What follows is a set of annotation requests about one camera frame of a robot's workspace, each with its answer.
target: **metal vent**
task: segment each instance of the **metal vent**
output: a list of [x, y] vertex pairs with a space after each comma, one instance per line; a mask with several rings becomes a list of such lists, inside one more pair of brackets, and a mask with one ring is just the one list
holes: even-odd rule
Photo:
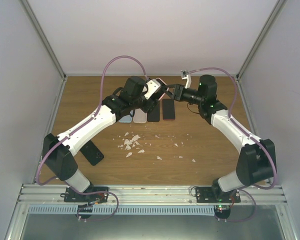
[[[116, 206], [94, 205], [92, 213], [81, 214], [107, 215], [113, 213]], [[77, 205], [54, 205], [54, 204], [32, 204], [29, 214], [76, 214]], [[143, 206], [143, 205], [121, 205], [116, 215], [206, 215], [214, 216], [213, 206]]]

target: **gray floor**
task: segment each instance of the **gray floor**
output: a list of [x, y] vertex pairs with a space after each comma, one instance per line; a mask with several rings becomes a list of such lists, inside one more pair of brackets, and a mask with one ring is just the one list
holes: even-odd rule
[[[233, 208], [233, 219], [245, 218], [251, 206]], [[102, 222], [78, 222], [74, 215], [30, 214], [23, 240], [281, 240], [273, 206], [258, 206], [243, 223], [218, 222], [212, 216], [115, 215]]]

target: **wooden table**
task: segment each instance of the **wooden table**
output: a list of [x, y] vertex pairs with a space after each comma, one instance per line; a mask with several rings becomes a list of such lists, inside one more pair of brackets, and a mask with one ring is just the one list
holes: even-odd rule
[[[103, 98], [116, 88], [123, 87], [127, 78], [106, 77]], [[178, 76], [161, 78], [167, 84], [185, 84]], [[68, 78], [52, 131], [54, 135], [68, 130], [97, 107], [100, 81], [97, 76]], [[199, 77], [192, 77], [192, 88], [197, 88], [198, 84]], [[231, 80], [217, 77], [217, 84], [218, 99], [229, 107], [234, 97]], [[239, 156], [235, 147], [198, 114], [190, 112], [187, 103], [175, 101], [174, 104], [175, 120], [163, 120], [161, 109], [160, 122], [118, 122], [103, 130], [92, 141], [105, 158], [96, 166], [91, 166], [79, 152], [75, 156], [79, 169], [92, 183], [102, 185], [211, 185], [214, 179], [232, 172]], [[189, 107], [198, 111], [194, 105]], [[233, 115], [248, 127], [240, 96], [233, 108]], [[138, 140], [140, 145], [131, 150], [118, 147], [124, 144], [124, 139], [130, 140], [133, 135], [141, 137]], [[44, 166], [41, 180], [51, 176], [53, 173]]]

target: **blue phone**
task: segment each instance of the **blue phone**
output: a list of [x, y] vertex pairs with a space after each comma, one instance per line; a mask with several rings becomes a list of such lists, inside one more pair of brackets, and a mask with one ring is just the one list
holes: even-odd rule
[[132, 122], [132, 117], [134, 116], [134, 110], [130, 111], [130, 115], [123, 116], [120, 120], [119, 123], [124, 123], [124, 124], [130, 124]]

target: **wooden tabletop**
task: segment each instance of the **wooden tabletop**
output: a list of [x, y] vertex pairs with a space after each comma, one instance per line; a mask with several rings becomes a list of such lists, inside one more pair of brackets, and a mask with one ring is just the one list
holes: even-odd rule
[[[106, 77], [103, 98], [123, 87], [127, 78]], [[167, 84], [185, 84], [178, 76], [161, 78]], [[232, 82], [228, 77], [216, 79], [218, 99], [229, 107], [234, 97]], [[100, 81], [98, 76], [68, 78], [52, 131], [54, 135], [73, 127], [95, 110], [99, 103]], [[199, 77], [193, 76], [191, 87], [197, 89], [198, 84]], [[92, 141], [105, 157], [91, 166], [79, 152], [75, 160], [81, 172], [93, 184], [102, 185], [211, 185], [214, 179], [235, 170], [239, 153], [226, 137], [200, 115], [190, 112], [186, 102], [175, 101], [174, 104], [175, 120], [163, 120], [160, 105], [160, 122], [117, 122], [100, 132]], [[194, 105], [189, 107], [198, 111]], [[239, 95], [232, 114], [248, 128]], [[131, 150], [118, 147], [124, 144], [124, 139], [130, 140], [134, 135], [140, 136], [140, 145]], [[44, 166], [41, 180], [51, 176], [53, 173]]]

